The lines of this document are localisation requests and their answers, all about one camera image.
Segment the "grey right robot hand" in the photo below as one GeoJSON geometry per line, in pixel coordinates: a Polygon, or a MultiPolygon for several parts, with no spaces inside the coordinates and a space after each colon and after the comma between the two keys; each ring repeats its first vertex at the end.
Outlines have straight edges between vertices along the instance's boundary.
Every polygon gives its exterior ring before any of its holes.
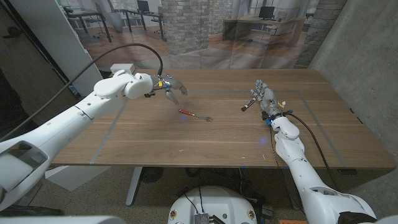
{"type": "Polygon", "coordinates": [[[282,116],[274,92],[262,80],[256,80],[255,89],[251,90],[256,100],[260,103],[263,112],[268,118],[274,120],[282,116]]]}

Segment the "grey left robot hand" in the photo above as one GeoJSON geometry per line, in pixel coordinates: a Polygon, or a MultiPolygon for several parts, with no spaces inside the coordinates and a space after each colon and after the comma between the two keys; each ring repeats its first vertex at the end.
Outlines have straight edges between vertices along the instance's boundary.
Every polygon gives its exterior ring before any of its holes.
{"type": "Polygon", "coordinates": [[[175,103],[176,105],[179,104],[177,97],[175,96],[175,94],[172,92],[172,88],[175,90],[180,90],[182,92],[183,95],[187,95],[187,89],[186,87],[183,85],[183,83],[175,78],[172,77],[169,74],[163,73],[161,75],[151,75],[150,76],[153,82],[153,87],[152,87],[152,91],[149,93],[146,93],[144,96],[146,98],[150,98],[151,96],[155,95],[155,91],[156,90],[165,90],[165,97],[172,101],[173,103],[175,103]]]}

